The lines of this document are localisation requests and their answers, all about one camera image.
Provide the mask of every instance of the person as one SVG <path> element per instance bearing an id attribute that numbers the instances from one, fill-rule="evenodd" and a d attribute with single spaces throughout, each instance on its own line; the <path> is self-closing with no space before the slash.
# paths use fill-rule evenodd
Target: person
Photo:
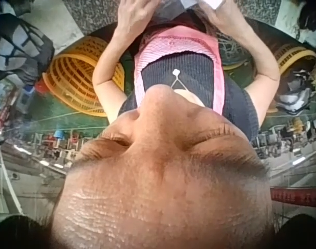
<path id="1" fill-rule="evenodd" d="M 240 89 L 223 74 L 215 37 L 184 18 L 152 25 L 158 4 L 120 1 L 92 78 L 110 125 L 67 174 L 51 247 L 266 248 L 274 235 L 268 172 L 250 140 L 278 88 L 277 62 L 233 0 L 217 10 L 200 2 L 254 58 L 257 75 Z M 127 97 L 112 78 L 142 33 Z"/>

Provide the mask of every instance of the forearm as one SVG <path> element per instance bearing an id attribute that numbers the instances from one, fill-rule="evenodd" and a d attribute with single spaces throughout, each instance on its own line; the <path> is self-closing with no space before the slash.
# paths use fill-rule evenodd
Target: forearm
<path id="1" fill-rule="evenodd" d="M 93 86 L 112 80 L 117 63 L 131 43 L 132 41 L 125 40 L 118 31 L 115 31 L 93 71 Z"/>
<path id="2" fill-rule="evenodd" d="M 256 64 L 257 73 L 276 81 L 278 87 L 280 72 L 277 61 L 251 26 L 248 25 L 246 30 L 240 31 L 240 35 L 233 36 L 233 38 L 252 55 Z"/>

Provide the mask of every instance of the black shirt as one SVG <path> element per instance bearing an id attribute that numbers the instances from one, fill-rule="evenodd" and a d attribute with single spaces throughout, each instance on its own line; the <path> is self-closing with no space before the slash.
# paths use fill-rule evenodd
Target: black shirt
<path id="1" fill-rule="evenodd" d="M 194 52 L 175 53 L 150 63 L 142 70 L 144 90 L 156 84 L 172 86 L 176 77 L 173 71 L 180 71 L 180 82 L 173 89 L 185 89 L 195 94 L 206 107 L 213 106 L 214 77 L 213 61 L 205 54 Z M 137 108 L 134 91 L 122 105 L 119 115 Z M 246 91 L 225 75 L 225 103 L 223 116 L 237 126 L 247 138 L 254 139 L 259 130 L 255 107 Z"/>

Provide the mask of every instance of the yellow plastic basket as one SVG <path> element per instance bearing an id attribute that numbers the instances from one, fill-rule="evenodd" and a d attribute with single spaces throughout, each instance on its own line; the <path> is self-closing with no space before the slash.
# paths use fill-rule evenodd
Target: yellow plastic basket
<path id="1" fill-rule="evenodd" d="M 71 108 L 98 117 L 105 117 L 92 85 L 92 74 L 107 42 L 86 36 L 57 55 L 43 79 L 50 92 Z M 118 63 L 112 79 L 124 91 L 125 72 Z"/>
<path id="2" fill-rule="evenodd" d="M 234 69 L 237 69 L 238 67 L 242 66 L 245 62 L 247 62 L 247 60 L 241 61 L 241 62 L 236 63 L 234 65 L 223 66 L 223 69 L 225 71 L 234 70 Z"/>
<path id="3" fill-rule="evenodd" d="M 287 69 L 292 66 L 296 61 L 300 59 L 315 60 L 315 66 L 311 75 L 316 78 L 316 53 L 312 50 L 306 49 L 302 46 L 296 46 L 294 44 L 286 44 L 280 47 L 274 56 L 278 62 L 280 74 L 283 74 Z M 272 102 L 268 113 L 276 113 L 278 111 L 275 108 L 275 103 Z"/>

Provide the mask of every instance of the pink trim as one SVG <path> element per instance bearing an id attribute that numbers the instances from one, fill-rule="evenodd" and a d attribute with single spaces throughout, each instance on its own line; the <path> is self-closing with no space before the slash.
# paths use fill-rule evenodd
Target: pink trim
<path id="1" fill-rule="evenodd" d="M 185 26 L 176 26 L 155 35 L 140 54 L 135 56 L 135 96 L 140 106 L 145 95 L 141 71 L 159 58 L 184 51 L 202 53 L 214 63 L 213 110 L 222 115 L 225 103 L 225 79 L 218 41 L 215 37 Z"/>

